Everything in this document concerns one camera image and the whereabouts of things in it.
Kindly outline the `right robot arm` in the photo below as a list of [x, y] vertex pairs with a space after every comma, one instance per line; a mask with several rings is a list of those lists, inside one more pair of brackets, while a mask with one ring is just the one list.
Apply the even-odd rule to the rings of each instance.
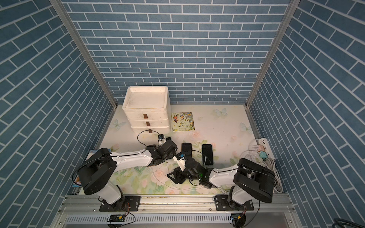
[[204, 168], [192, 157], [175, 156], [174, 161], [179, 166], [167, 177], [175, 184], [198, 181], [206, 189], [230, 185], [229, 202], [240, 205], [251, 199], [272, 202], [277, 184], [275, 173], [248, 159], [241, 158], [238, 164], [222, 169]]

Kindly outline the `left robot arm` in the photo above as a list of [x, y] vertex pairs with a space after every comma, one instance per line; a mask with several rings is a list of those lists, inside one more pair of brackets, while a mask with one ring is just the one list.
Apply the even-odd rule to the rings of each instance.
[[134, 167], [150, 167], [164, 163], [176, 155], [177, 145], [166, 140], [161, 145], [149, 145], [140, 151], [112, 153], [101, 148], [76, 169], [86, 195], [96, 194], [108, 205], [122, 203], [121, 188], [110, 181], [114, 173]]

